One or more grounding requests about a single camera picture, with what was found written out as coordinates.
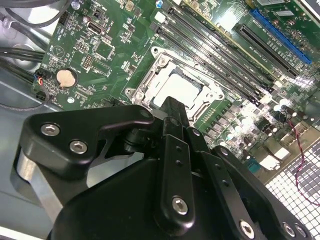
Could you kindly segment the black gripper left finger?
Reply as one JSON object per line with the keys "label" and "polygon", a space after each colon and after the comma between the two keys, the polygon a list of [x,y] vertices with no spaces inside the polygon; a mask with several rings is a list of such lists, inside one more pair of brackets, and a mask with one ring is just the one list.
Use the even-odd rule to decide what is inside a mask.
{"label": "black gripper left finger", "polygon": [[[23,124],[14,168],[54,223],[74,197],[138,161],[176,163],[191,173],[178,103],[166,98],[158,116],[140,105],[32,115]],[[182,236],[195,216],[193,194],[188,200],[162,194],[154,219],[168,235]]]}

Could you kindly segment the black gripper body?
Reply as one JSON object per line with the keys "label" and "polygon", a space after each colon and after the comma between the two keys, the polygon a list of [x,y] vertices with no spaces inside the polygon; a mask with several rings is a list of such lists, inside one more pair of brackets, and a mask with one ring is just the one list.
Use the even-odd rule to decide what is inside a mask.
{"label": "black gripper body", "polygon": [[155,221],[161,195],[194,196],[195,222],[183,240],[225,240],[217,200],[205,182],[184,167],[140,160],[70,200],[50,233],[52,240],[169,240]]}

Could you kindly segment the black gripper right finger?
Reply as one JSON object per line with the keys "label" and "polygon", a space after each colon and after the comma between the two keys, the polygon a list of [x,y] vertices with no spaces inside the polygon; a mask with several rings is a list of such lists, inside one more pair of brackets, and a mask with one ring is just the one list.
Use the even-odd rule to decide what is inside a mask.
{"label": "black gripper right finger", "polygon": [[219,229],[225,240],[311,240],[312,234],[227,148],[210,150],[203,135],[189,125],[183,103],[177,104],[181,123],[206,185],[221,213]]}

